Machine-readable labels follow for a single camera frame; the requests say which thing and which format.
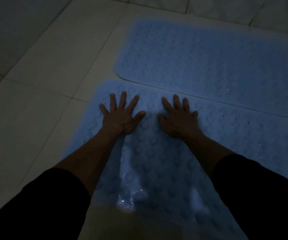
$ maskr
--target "non-slip mat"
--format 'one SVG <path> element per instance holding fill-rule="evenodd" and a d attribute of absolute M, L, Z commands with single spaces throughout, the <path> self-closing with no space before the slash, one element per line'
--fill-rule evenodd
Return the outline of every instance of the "non-slip mat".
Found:
<path fill-rule="evenodd" d="M 134 133 L 118 140 L 92 202 L 115 204 L 221 239 L 246 238 L 188 147 L 160 129 L 156 114 L 165 113 L 162 96 L 172 102 L 173 92 L 127 81 L 106 82 L 97 89 L 65 156 L 102 127 L 98 104 L 109 109 L 110 93 L 116 94 L 118 103 L 123 90 L 127 105 L 140 95 L 133 114 L 145 110 L 146 116 Z M 288 178 L 286 118 L 187 98 L 191 110 L 199 111 L 198 123 L 205 135 Z"/>
<path fill-rule="evenodd" d="M 144 20 L 115 70 L 137 83 L 288 117 L 288 46 L 278 40 Z"/>

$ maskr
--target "bathroom floor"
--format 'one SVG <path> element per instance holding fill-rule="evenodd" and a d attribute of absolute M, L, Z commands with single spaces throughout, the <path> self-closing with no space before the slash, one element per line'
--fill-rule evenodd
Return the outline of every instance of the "bathroom floor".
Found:
<path fill-rule="evenodd" d="M 92 94 L 108 79 L 133 23 L 166 19 L 262 36 L 239 24 L 111 0 L 73 0 L 0 82 L 0 208 L 55 165 Z M 79 239 L 205 239 L 115 208 L 91 206 Z"/>

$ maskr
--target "forearm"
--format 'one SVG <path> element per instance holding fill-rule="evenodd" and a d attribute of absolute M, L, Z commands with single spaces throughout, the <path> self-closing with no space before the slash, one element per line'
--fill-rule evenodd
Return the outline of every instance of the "forearm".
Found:
<path fill-rule="evenodd" d="M 102 128 L 54 168 L 73 173 L 92 196 L 118 137 L 118 132 Z"/>
<path fill-rule="evenodd" d="M 182 140 L 194 154 L 210 179 L 212 179 L 216 164 L 225 156 L 234 154 L 230 149 L 203 135 L 201 131 L 197 131 L 191 136 L 185 136 Z"/>

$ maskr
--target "black shirt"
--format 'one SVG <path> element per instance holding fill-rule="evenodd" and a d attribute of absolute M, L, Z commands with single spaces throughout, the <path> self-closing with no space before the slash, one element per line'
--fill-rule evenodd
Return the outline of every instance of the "black shirt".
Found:
<path fill-rule="evenodd" d="M 220 160 L 212 177 L 248 238 L 288 237 L 288 179 L 237 154 Z M 49 169 L 0 209 L 0 239 L 77 239 L 89 205 L 77 177 Z"/>

